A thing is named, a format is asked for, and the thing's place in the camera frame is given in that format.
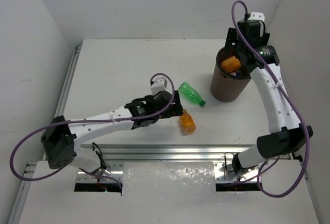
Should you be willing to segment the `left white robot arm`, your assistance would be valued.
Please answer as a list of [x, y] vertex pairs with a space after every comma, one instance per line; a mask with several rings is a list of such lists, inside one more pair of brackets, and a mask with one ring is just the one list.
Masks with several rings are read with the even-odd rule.
[[178, 91], [166, 90], [155, 95], [134, 99], [120, 108], [84, 119], [82, 123], [68, 122], [56, 117], [46, 128], [41, 142], [50, 169], [74, 166], [89, 173], [107, 170], [101, 152], [82, 147], [82, 144], [118, 131], [148, 127], [160, 119], [183, 114]]

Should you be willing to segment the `clear pepsi water bottle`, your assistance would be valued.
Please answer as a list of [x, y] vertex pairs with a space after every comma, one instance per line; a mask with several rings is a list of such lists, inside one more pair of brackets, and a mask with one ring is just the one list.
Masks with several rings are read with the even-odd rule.
[[240, 71], [234, 71], [234, 72], [231, 72], [230, 75], [235, 76], [235, 77], [240, 77], [241, 72]]

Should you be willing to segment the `orange bottle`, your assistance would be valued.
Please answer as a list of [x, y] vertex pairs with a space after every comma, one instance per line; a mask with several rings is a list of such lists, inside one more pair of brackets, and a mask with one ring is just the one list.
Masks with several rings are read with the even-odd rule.
[[221, 68], [227, 73], [232, 73], [240, 70], [242, 68], [242, 64], [238, 58], [232, 56], [221, 62]]
[[179, 118], [179, 125], [184, 135], [190, 135], [196, 130], [192, 116], [185, 109]]

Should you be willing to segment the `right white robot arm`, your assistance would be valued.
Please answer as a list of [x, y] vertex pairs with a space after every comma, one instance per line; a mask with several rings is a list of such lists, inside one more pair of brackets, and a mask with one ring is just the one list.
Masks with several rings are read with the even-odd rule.
[[234, 155], [231, 167], [242, 174], [277, 156], [298, 151], [306, 142], [302, 123], [284, 97], [281, 68], [275, 48], [268, 44], [269, 33], [261, 33], [263, 21], [242, 20], [228, 30], [225, 51], [234, 45], [235, 56], [256, 84], [264, 104], [269, 134], [257, 138], [256, 144]]

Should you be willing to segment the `orange bottle front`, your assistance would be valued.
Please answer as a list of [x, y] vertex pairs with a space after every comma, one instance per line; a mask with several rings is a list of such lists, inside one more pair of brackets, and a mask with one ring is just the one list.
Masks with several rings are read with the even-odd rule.
[[190, 135], [196, 130], [192, 116], [185, 109], [179, 118], [179, 125], [184, 135]]

